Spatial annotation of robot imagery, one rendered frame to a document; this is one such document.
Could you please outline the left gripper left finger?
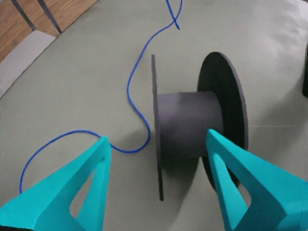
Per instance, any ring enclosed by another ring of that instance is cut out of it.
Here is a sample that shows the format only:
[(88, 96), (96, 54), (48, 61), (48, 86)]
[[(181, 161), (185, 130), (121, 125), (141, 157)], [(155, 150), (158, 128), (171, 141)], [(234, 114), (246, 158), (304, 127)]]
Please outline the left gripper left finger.
[[(102, 231), (111, 151), (108, 137), (103, 136), (76, 159), (3, 205), (0, 225), (34, 231)], [(75, 219), (69, 212), (70, 202), (94, 169)]]

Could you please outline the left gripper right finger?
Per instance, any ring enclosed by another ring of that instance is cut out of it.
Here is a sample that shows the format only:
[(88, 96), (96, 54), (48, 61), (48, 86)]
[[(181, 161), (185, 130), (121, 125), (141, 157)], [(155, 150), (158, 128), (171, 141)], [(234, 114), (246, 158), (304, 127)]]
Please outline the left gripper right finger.
[[(213, 129), (207, 131), (206, 147), (225, 231), (308, 229), (308, 182), (239, 148)], [(225, 165), (249, 192), (249, 208)]]

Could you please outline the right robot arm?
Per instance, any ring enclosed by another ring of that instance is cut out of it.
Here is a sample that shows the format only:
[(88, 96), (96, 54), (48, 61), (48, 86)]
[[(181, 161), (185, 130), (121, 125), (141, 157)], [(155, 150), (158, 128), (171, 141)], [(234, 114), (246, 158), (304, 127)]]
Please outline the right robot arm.
[(302, 93), (306, 97), (308, 97), (308, 53), (307, 53), (307, 62), (306, 62), (305, 77), (304, 77)]

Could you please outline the black cable reel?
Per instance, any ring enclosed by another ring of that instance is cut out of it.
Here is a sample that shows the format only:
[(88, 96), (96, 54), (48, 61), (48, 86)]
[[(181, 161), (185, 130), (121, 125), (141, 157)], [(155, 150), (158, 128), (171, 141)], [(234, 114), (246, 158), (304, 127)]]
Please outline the black cable reel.
[(235, 67), (223, 53), (210, 52), (200, 68), (197, 91), (157, 94), (155, 54), (151, 63), (160, 200), (164, 201), (165, 159), (201, 157), (217, 192), (206, 148), (207, 130), (215, 130), (248, 152), (247, 109)]

